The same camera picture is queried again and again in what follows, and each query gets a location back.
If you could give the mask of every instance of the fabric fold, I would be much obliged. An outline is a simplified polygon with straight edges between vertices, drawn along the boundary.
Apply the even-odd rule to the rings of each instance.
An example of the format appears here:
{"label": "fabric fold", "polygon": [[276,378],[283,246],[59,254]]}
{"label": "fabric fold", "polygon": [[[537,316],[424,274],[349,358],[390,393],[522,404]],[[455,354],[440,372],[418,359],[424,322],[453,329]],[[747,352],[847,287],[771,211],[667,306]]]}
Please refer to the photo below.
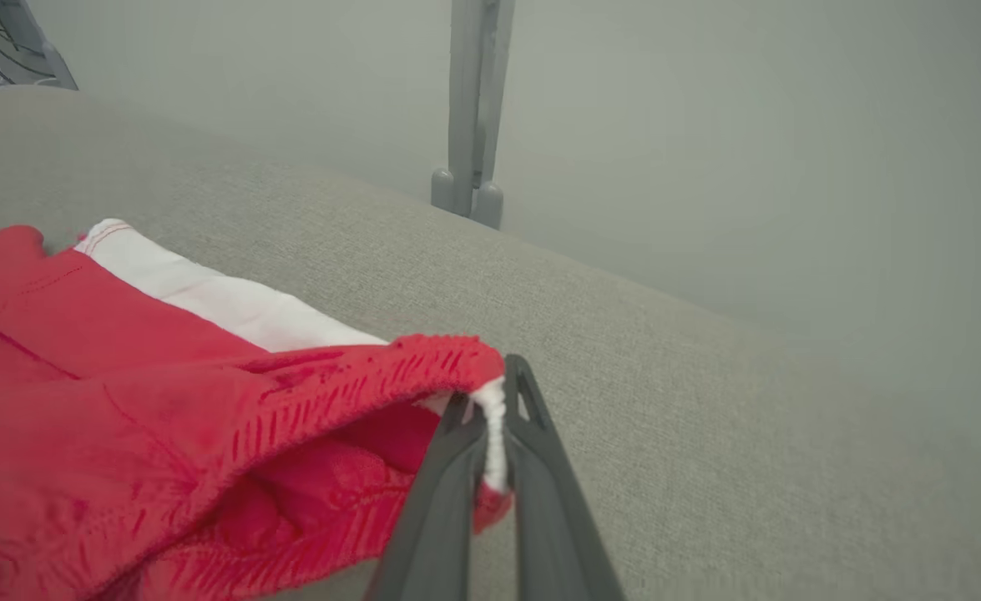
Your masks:
{"label": "fabric fold", "polygon": [[0,232],[0,598],[249,598],[378,556],[417,403],[504,371],[472,337],[266,353],[35,235]]}
{"label": "fabric fold", "polygon": [[[89,256],[109,273],[147,296],[185,309],[273,353],[318,346],[387,343],[335,320],[291,294],[190,261],[147,239],[123,220],[100,221],[89,229],[74,250]],[[474,392],[472,398],[483,408],[489,433],[483,482],[491,491],[505,494],[508,469],[503,437],[505,393],[502,382],[486,385]],[[440,396],[424,404],[441,414],[447,400],[448,396]]]}

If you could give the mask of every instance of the red garment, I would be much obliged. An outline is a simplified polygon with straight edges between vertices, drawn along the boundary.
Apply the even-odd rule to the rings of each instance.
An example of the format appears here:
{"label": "red garment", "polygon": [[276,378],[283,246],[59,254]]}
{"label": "red garment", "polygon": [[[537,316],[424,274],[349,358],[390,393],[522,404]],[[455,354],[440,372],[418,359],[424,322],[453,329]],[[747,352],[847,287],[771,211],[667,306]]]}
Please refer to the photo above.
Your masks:
{"label": "red garment", "polygon": [[475,338],[269,354],[0,231],[0,598],[247,598],[386,547]]}

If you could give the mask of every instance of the gray wall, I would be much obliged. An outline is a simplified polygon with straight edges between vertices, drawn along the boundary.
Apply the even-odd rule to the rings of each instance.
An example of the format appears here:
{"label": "gray wall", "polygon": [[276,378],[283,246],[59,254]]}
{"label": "gray wall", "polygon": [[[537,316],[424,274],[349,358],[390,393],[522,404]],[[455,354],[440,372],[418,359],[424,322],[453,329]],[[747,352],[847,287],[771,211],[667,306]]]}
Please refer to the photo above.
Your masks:
{"label": "gray wall", "polygon": [[517,0],[503,230],[981,441],[981,1]]}
{"label": "gray wall", "polygon": [[[87,93],[428,198],[448,0],[29,0]],[[516,0],[503,230],[981,444],[981,0]]]}

